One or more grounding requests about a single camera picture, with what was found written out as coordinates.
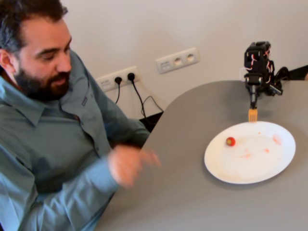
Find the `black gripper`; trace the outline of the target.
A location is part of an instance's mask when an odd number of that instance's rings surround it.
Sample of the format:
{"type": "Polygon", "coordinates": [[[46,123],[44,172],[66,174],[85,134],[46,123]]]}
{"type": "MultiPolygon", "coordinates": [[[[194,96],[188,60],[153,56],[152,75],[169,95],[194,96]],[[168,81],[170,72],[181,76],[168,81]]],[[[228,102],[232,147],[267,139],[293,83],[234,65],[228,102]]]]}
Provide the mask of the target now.
{"type": "Polygon", "coordinates": [[[257,95],[262,87],[262,75],[260,73],[247,73],[244,75],[245,86],[250,95],[250,109],[257,109],[257,95]]]}

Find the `man's right hand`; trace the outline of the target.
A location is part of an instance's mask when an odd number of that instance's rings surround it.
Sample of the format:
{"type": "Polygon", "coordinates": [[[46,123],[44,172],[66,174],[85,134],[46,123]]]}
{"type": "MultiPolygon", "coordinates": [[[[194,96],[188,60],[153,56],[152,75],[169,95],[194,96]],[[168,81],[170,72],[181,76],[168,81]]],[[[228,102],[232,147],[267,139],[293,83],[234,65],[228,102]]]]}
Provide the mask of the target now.
{"type": "Polygon", "coordinates": [[[113,179],[124,188],[131,188],[142,172],[143,164],[161,166],[158,156],[150,150],[118,145],[108,156],[113,179]]]}

